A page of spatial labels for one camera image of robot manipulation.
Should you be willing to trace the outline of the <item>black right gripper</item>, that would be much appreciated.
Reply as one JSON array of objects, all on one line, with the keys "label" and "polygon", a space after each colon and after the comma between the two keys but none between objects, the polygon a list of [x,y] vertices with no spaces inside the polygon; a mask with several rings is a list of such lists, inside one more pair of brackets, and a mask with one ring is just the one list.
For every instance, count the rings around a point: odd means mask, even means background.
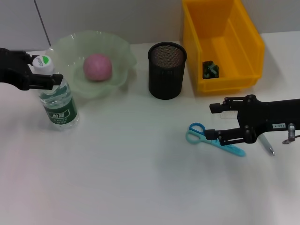
[{"label": "black right gripper", "polygon": [[287,131],[287,143],[296,139],[300,128],[300,100],[272,102],[259,101],[255,95],[225,97],[222,103],[210,104],[211,113],[238,111],[240,128],[228,130],[207,129],[207,140],[219,140],[221,146],[237,143],[255,143],[266,132]]}]

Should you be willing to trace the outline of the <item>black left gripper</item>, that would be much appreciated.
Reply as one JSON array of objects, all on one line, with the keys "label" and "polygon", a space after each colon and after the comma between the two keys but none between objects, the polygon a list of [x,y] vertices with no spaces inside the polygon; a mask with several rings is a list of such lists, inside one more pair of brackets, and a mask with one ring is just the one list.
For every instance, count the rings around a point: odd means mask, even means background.
[{"label": "black left gripper", "polygon": [[28,66],[38,55],[30,55],[25,51],[0,49],[0,82],[15,86],[19,90],[52,90],[60,86],[63,75],[32,74]]}]

